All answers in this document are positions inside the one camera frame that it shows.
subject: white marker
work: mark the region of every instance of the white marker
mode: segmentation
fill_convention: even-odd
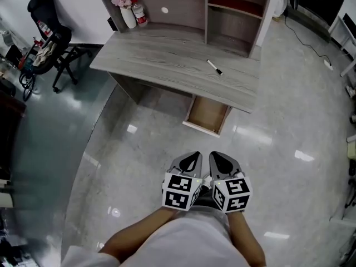
[[[213,63],[212,63],[210,60],[207,60],[207,62],[208,62],[208,64],[210,64],[210,65],[213,67],[213,69],[216,70],[216,72],[217,72],[219,75],[223,75],[223,73],[221,72],[221,70],[218,69],[215,65],[213,65]]]

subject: shiny tile floor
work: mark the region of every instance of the shiny tile floor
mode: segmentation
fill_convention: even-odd
[[[85,55],[71,63],[79,82],[73,85],[64,72],[59,94],[52,91],[55,68],[36,77],[35,93],[26,102],[14,142],[11,211],[41,267],[60,264],[72,184],[95,123],[116,86],[106,72],[89,69],[90,62]],[[17,87],[15,97],[22,100],[18,76],[19,72],[6,73]]]
[[[238,160],[251,178],[254,196],[245,216],[268,266],[335,265],[353,232],[329,222],[345,194],[345,139],[354,133],[348,121],[353,105],[339,77],[349,61],[335,45],[289,25],[328,54],[334,71],[284,23],[272,22],[256,109],[233,110],[219,139],[182,125],[190,99],[174,93],[151,89],[140,105],[127,101],[116,119],[110,118],[115,106],[107,108],[73,186],[62,254],[70,244],[98,250],[117,230],[160,207],[161,182],[175,157],[198,150],[208,172],[207,157],[217,150]],[[112,98],[123,103],[125,95],[117,88]]]

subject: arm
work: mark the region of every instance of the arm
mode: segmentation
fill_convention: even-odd
[[[255,239],[241,212],[228,214],[231,239],[236,249],[251,267],[265,267],[266,259],[262,247]]]
[[[157,229],[167,223],[178,211],[162,207],[143,220],[114,234],[99,251],[114,256],[123,263]]]

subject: pink flowers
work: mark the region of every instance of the pink flowers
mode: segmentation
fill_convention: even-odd
[[[131,9],[132,2],[131,0],[111,0],[111,3],[115,6],[125,9]]]

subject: white shirt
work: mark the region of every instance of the white shirt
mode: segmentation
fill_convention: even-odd
[[[194,206],[156,230],[121,267],[247,267],[232,245],[226,215]],[[71,246],[61,267],[118,267],[111,255]]]

